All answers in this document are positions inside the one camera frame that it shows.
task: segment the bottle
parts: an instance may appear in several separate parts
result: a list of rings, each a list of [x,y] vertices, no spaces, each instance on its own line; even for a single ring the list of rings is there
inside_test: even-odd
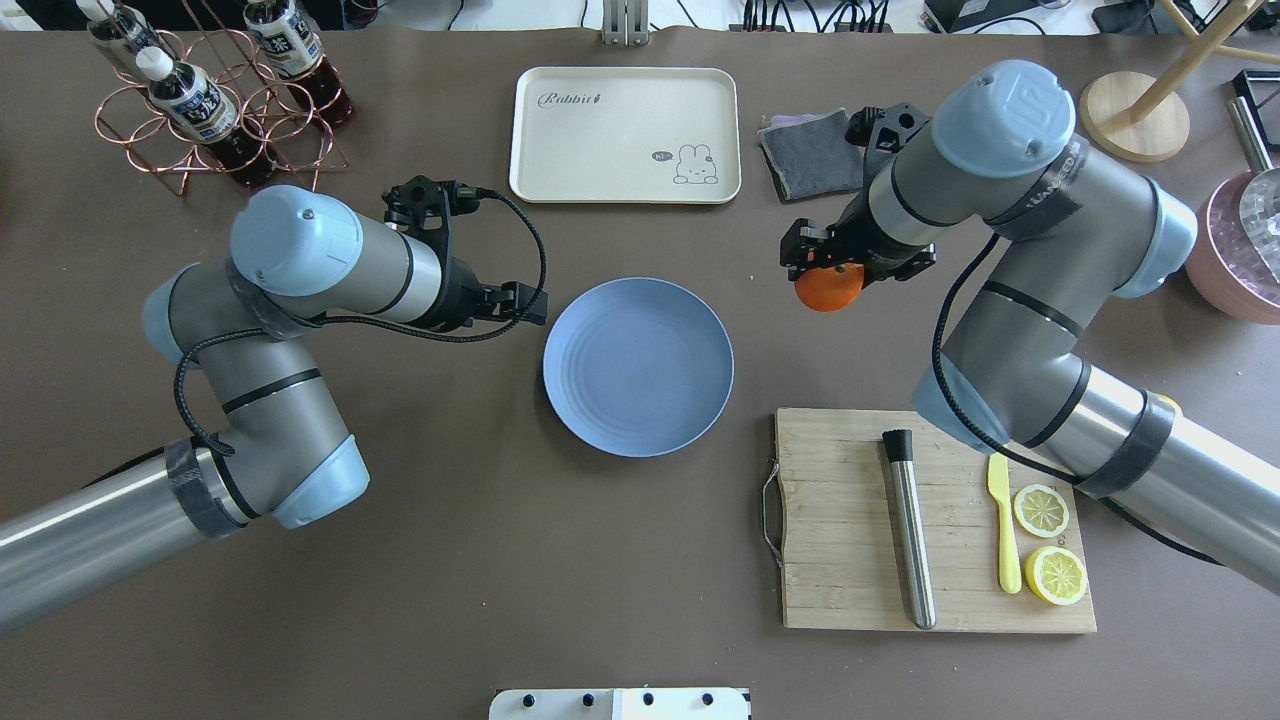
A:
[[[133,8],[111,0],[76,0],[76,5],[88,18],[84,29],[93,38],[93,45],[122,76],[133,78],[137,74],[133,59],[145,47],[159,47],[173,58],[155,28]],[[146,95],[145,88],[140,90]]]
[[[316,113],[330,126],[339,126],[356,114],[356,106],[324,54],[320,37],[296,0],[248,0],[244,24],[280,78],[311,95],[308,101],[297,87],[289,86],[302,109],[314,102]]]
[[[227,91],[204,69],[174,60],[159,47],[138,53],[138,69],[151,79],[151,104],[191,141],[207,147],[232,179],[255,187],[271,177],[275,151],[244,131],[239,108],[227,100]]]

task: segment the cartoon rabbit print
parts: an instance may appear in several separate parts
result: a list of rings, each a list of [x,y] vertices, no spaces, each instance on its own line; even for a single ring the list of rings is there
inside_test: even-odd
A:
[[[681,145],[680,161],[676,164],[676,184],[716,184],[716,160],[712,149],[705,145]]]

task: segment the round plate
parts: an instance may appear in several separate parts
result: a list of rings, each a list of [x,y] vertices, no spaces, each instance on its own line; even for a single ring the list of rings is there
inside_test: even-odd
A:
[[[577,297],[543,354],[547,395],[588,445],[653,457],[698,439],[728,402],[733,348],[716,313],[678,284],[622,278]]]

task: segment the lemon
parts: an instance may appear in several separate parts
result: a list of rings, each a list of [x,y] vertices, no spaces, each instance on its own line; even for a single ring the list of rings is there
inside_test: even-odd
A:
[[[1027,587],[1044,602],[1073,605],[1084,597],[1089,579],[1074,552],[1046,546],[1027,557]]]
[[[1071,519],[1066,501],[1048,486],[1027,486],[1014,496],[1014,518],[1028,533],[1038,538],[1053,538],[1066,529]]]

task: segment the black muddler tip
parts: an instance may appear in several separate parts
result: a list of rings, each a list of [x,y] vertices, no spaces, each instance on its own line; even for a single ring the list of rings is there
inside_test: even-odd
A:
[[[911,430],[886,430],[881,437],[890,462],[911,461]]]

